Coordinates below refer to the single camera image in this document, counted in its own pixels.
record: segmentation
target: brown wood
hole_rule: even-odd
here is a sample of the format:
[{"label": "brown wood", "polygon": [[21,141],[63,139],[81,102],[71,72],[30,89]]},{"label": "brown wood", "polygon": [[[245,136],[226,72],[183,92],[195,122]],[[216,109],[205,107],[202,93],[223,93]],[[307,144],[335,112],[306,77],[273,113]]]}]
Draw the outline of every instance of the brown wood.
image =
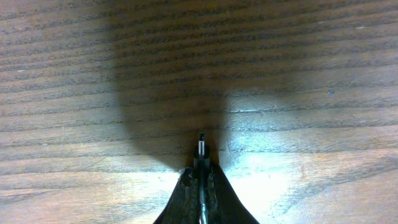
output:
[{"label": "brown wood", "polygon": [[398,223],[397,22],[396,0],[2,1],[0,222],[152,223],[205,131],[261,223]]}]

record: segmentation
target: wooden surface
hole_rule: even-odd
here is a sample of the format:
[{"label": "wooden surface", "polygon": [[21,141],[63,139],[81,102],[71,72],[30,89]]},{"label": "wooden surface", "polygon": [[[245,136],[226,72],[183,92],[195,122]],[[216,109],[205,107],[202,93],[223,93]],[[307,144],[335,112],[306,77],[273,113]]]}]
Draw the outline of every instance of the wooden surface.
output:
[{"label": "wooden surface", "polygon": [[398,223],[397,22],[396,0],[1,1],[0,223],[152,223],[202,130],[261,223]]}]

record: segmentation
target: wooden table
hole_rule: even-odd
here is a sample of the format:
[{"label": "wooden table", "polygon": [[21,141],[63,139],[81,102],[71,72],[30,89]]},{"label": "wooden table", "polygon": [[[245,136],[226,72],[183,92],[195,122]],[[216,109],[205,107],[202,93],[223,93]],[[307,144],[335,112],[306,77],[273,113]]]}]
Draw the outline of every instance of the wooden table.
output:
[{"label": "wooden table", "polygon": [[398,223],[398,1],[5,0],[0,223],[152,223],[205,131],[261,223]]}]

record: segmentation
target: glossy wood surface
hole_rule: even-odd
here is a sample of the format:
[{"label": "glossy wood surface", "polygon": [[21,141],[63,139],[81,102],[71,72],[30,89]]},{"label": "glossy wood surface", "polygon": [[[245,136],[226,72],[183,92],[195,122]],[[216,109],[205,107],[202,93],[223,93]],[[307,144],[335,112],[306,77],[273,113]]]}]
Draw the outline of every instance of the glossy wood surface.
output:
[{"label": "glossy wood surface", "polygon": [[0,223],[152,223],[205,131],[261,223],[398,223],[398,1],[0,2]]}]

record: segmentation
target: wood grain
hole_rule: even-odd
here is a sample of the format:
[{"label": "wood grain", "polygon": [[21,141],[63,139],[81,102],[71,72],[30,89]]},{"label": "wood grain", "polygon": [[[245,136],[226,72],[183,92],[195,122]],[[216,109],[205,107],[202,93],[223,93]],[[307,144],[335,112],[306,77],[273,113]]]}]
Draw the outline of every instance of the wood grain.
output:
[{"label": "wood grain", "polygon": [[398,222],[398,2],[0,3],[0,222],[152,223],[205,131],[261,223]]}]

